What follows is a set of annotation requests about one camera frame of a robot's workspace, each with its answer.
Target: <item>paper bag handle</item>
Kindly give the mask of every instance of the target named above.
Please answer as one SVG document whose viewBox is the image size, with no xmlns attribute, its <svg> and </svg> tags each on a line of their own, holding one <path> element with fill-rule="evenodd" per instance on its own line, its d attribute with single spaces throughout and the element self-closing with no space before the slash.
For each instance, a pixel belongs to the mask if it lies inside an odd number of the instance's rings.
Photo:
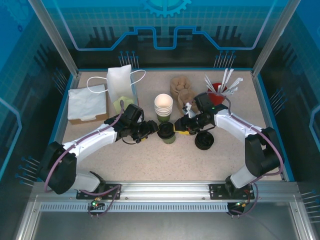
<svg viewBox="0 0 320 240">
<path fill-rule="evenodd" d="M 144 72 L 143 76 L 142 76 L 139 80 L 131 83 L 130 86 L 132 86 L 133 84 L 136 84 L 136 83 L 139 82 L 141 79 L 143 79 L 143 78 L 145 77 L 146 73 L 147 73 L 146 70 L 143 70 L 143 69 L 139 69 L 139 70 L 130 72 L 130 75 L 131 75 L 131 74 L 134 74 L 134 73 L 136 73 L 136 72 L 141 72 L 141 71 Z M 86 81 L 86 87 L 88 88 L 88 90 L 89 90 L 90 92 L 92 92 L 92 93 L 94 93 L 94 94 L 101 94 L 101 93 L 105 93 L 105 92 L 108 91 L 108 89 L 103 90 L 103 91 L 92 91 L 92 90 L 90 89 L 90 87 L 88 86 L 88 83 L 89 83 L 89 81 L 90 81 L 91 79 L 105 79 L 105 80 L 108 82 L 108 80 L 107 80 L 106 77 L 102 77 L 102 76 L 92 76 L 92 77 L 90 77 L 90 78 Z"/>
</svg>

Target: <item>speckled countertop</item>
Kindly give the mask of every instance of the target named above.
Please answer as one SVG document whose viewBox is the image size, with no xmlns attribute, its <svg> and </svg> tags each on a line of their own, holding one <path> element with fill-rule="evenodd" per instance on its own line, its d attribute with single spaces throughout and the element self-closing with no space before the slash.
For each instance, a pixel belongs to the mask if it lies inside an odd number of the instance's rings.
<svg viewBox="0 0 320 240">
<path fill-rule="evenodd" d="M 144 110 L 145 120 L 158 123 L 154 110 L 154 99 L 158 94 L 170 94 L 170 80 L 177 76 L 187 76 L 196 93 L 206 91 L 203 71 L 148 71 L 143 80 L 136 84 L 139 105 Z M 105 77 L 106 72 L 83 72 L 78 88 L 86 86 L 93 76 Z M 135 73 L 135 78 L 142 76 Z M 207 71 L 211 82 L 221 82 L 223 71 Z M 238 91 L 229 97 L 232 111 L 244 120 L 265 127 L 261 108 L 249 71 L 234 71 L 229 80 L 232 84 L 243 78 Z M 91 80 L 90 86 L 104 84 L 103 79 Z M 115 111 L 109 103 L 109 115 Z M 180 118 L 177 103 L 173 103 L 170 122 Z M 77 139 L 97 127 L 102 122 L 72 125 L 68 122 L 63 142 Z M 107 145 L 79 164 L 79 168 L 94 171 L 107 181 L 217 181 L 236 172 L 245 162 L 244 145 L 227 131 L 215 128 L 213 146 L 203 151 L 195 146 L 195 136 L 176 135 L 173 144 L 167 145 L 157 134 L 139 144 L 127 145 L 122 141 Z M 264 180 L 281 180 L 280 176 L 268 176 Z"/>
</svg>

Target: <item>paper cup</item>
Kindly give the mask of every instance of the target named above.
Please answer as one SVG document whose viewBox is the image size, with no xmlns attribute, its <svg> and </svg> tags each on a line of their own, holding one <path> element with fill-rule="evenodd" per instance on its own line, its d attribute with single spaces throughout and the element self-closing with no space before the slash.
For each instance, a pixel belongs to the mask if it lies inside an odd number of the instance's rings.
<svg viewBox="0 0 320 240">
<path fill-rule="evenodd" d="M 161 123 L 159 125 L 159 131 L 157 132 L 157 134 L 165 144 L 173 144 L 176 140 L 174 125 L 171 122 Z"/>
<path fill-rule="evenodd" d="M 174 100 L 168 94 L 164 94 L 164 93 L 159 94 L 154 99 L 154 106 L 158 109 L 172 108 L 173 104 L 174 104 Z"/>
<path fill-rule="evenodd" d="M 155 112 L 158 116 L 161 116 L 161 117 L 166 117 L 166 116 L 169 116 L 172 111 L 169 111 L 169 112 L 166 112 L 166 113 L 160 113 L 160 112 Z"/>
<path fill-rule="evenodd" d="M 160 123 L 169 122 L 170 121 L 170 116 L 171 116 L 171 113 L 168 116 L 160 116 L 158 114 L 156 115 L 156 117 L 158 118 L 158 121 Z"/>
<path fill-rule="evenodd" d="M 159 94 L 154 99 L 154 111 L 159 122 L 164 123 L 170 120 L 174 100 L 168 94 Z"/>
<path fill-rule="evenodd" d="M 168 110 L 159 110 L 159 109 L 154 109 L 154 111 L 157 113 L 157 114 L 167 114 L 167 113 L 171 113 L 172 112 L 172 109 L 168 109 Z"/>
</svg>

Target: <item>glass enclosure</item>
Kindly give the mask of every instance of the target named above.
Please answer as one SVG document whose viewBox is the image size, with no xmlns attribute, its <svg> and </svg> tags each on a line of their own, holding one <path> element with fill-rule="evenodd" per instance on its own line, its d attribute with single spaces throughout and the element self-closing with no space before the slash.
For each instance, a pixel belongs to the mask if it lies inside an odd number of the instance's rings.
<svg viewBox="0 0 320 240">
<path fill-rule="evenodd" d="M 251 71 L 288 0 L 42 2 L 79 70 Z M 0 232 L 9 240 L 32 189 L 24 176 L 35 169 L 25 170 L 25 160 L 44 154 L 73 76 L 26 0 L 0 6 L 0 222 L 8 223 Z M 258 76 L 302 193 L 320 192 L 319 9 L 317 0 L 301 1 Z M 284 219 L 291 212 L 283 206 Z"/>
<path fill-rule="evenodd" d="M 320 16 L 301 1 L 261 71 L 295 180 L 320 191 Z"/>
<path fill-rule="evenodd" d="M 287 0 L 43 3 L 80 69 L 252 68 Z"/>
<path fill-rule="evenodd" d="M 0 6 L 0 232 L 12 239 L 32 189 L 22 157 L 44 153 L 70 73 L 28 1 Z"/>
</svg>

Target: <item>stack of paper cups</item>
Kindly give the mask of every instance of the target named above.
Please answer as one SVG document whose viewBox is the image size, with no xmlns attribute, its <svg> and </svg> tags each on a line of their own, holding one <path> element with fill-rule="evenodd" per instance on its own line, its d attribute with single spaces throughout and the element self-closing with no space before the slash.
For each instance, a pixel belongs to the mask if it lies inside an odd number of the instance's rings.
<svg viewBox="0 0 320 240">
<path fill-rule="evenodd" d="M 164 123 L 170 120 L 174 100 L 168 94 L 159 94 L 154 100 L 154 110 L 159 122 Z"/>
</svg>

